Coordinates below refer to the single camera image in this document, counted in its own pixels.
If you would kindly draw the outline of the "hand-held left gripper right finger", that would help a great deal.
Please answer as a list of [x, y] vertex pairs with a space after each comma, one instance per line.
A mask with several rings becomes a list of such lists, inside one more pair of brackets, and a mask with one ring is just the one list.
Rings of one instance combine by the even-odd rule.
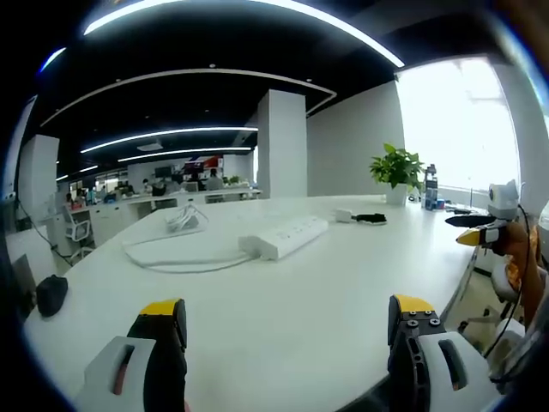
[[486, 359], [422, 299], [389, 298], [388, 346], [391, 411], [487, 411], [500, 399]]

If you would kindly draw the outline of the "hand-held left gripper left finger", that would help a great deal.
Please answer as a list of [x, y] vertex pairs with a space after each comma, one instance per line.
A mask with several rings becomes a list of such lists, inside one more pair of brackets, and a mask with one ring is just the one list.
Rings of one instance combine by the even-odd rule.
[[186, 308], [182, 299], [144, 307], [84, 371], [79, 411], [186, 411]]

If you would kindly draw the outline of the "person's right hand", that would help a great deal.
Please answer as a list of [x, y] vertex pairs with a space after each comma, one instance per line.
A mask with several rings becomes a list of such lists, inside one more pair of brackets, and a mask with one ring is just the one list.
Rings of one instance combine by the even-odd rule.
[[512, 256], [518, 264], [524, 264], [530, 254], [529, 236], [518, 222], [509, 222], [492, 244], [492, 250], [499, 256]]

